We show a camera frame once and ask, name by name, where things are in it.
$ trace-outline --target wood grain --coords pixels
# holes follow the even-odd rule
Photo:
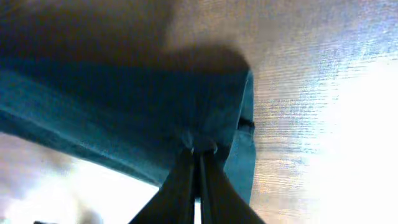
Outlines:
[[[398,221],[396,1],[18,1],[0,14],[11,55],[217,73],[249,65],[251,206],[267,223]],[[7,170],[22,178],[25,161]]]

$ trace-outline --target tabletop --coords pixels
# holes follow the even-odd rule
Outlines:
[[[0,35],[9,55],[23,57],[212,73],[249,67],[257,148],[250,206],[260,217],[267,223],[397,222],[395,0],[2,1]],[[54,203],[74,209],[53,206],[55,220],[91,210],[105,223],[115,217],[122,223],[156,191],[143,186],[148,193],[125,197],[121,185],[135,180],[0,137],[0,217],[29,210],[23,201],[36,186],[36,192],[67,195]],[[52,184],[41,187],[42,179]],[[108,184],[87,187],[101,180]],[[60,182],[68,183],[64,193],[53,191]],[[111,189],[119,193],[107,200],[127,209],[98,201]],[[31,200],[40,200],[37,195]]]

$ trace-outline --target folded cloth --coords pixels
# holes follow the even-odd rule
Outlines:
[[[186,136],[216,159],[249,203],[256,150],[253,79],[0,58],[0,131],[162,185]]]

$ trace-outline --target cloth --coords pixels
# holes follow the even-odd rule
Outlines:
[[[256,151],[253,79],[146,68],[0,59],[0,131],[160,186],[183,136],[218,146],[249,203]]]

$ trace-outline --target dark blue fabric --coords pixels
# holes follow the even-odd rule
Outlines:
[[[252,86],[247,71],[207,75],[2,58],[0,131],[158,186],[185,147],[183,136],[206,136],[248,203],[256,158],[247,125]]]

